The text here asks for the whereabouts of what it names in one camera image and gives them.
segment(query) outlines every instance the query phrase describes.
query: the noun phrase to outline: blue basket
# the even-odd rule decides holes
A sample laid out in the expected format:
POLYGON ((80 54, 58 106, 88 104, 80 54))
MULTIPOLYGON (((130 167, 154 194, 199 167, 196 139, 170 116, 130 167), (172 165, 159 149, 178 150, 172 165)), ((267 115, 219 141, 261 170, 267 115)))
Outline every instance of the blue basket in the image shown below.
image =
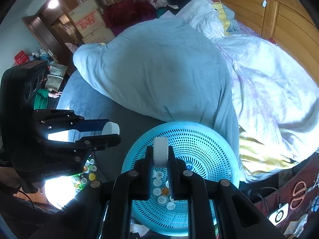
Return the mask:
MULTIPOLYGON (((136 160, 144 158, 146 147, 154 144, 154 137, 166 136, 168 145, 173 146, 175 157, 186 162, 189 170, 198 173, 204 179, 219 181, 230 180, 239 186, 238 162, 226 140, 207 126, 192 122, 169 122, 159 125, 142 135, 128 152, 122 173, 133 169, 136 160)), ((165 185, 167 169, 154 168, 164 173, 162 186, 165 185)), ((155 188, 151 178, 151 191, 155 188)), ((138 221, 149 229, 170 236, 188 235, 187 201, 175 203, 173 210, 157 203, 157 196, 151 193, 148 201, 134 200, 132 213, 138 221)), ((214 224, 216 217, 211 201, 214 224)))

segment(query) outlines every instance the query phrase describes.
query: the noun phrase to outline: wooden door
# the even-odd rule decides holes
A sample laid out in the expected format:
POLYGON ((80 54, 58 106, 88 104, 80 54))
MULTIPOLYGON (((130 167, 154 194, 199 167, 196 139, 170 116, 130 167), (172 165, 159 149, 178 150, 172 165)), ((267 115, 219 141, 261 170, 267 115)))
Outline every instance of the wooden door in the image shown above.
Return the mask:
POLYGON ((75 71, 73 53, 64 44, 58 33, 52 27, 46 26, 41 16, 24 17, 22 21, 49 55, 56 62, 68 66, 67 73, 72 74, 75 71))

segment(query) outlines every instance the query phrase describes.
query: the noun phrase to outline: ceiling light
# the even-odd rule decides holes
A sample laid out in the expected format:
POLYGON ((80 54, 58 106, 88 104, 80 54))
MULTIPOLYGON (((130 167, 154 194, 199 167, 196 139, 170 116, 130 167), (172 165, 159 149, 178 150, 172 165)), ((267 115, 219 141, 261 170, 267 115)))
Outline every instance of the ceiling light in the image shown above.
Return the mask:
POLYGON ((54 9, 54 8, 56 8, 58 6, 59 6, 59 1, 58 0, 51 0, 47 7, 50 8, 50 9, 54 9))

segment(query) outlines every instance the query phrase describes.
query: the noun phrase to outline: scissors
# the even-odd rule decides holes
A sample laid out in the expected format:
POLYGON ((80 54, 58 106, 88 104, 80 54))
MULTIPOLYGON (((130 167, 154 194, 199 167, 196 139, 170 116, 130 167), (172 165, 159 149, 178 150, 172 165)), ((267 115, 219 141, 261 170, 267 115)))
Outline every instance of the scissors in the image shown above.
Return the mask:
POLYGON ((299 193, 302 193, 303 191, 304 191, 305 193, 302 194, 301 196, 296 197, 296 198, 293 198, 293 199, 291 200, 290 205, 289 205, 290 209, 291 209, 291 210, 294 210, 294 209, 298 208, 298 207, 301 205, 301 203, 303 202, 303 200, 304 200, 304 198, 305 198, 305 195, 306 195, 308 192, 312 191, 314 188, 315 188, 315 187, 310 187, 310 188, 307 189, 306 183, 305 183, 304 181, 297 182, 296 185, 294 186, 293 190, 292 190, 292 196, 295 197, 295 196, 297 196, 299 193), (303 186, 302 186, 301 189, 299 189, 299 190, 296 191, 296 189, 297 189, 297 187, 298 187, 299 184, 302 184, 303 186), (298 203, 296 206, 293 207, 292 204, 293 204, 295 201, 299 201, 299 203, 298 203))

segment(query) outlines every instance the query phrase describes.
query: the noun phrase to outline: wooden headboard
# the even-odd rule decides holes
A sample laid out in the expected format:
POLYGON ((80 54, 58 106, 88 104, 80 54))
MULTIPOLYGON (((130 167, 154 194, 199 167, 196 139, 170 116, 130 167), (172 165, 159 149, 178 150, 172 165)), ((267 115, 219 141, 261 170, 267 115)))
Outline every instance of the wooden headboard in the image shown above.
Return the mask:
POLYGON ((275 42, 319 84, 319 31, 298 0, 221 0, 236 20, 275 42))

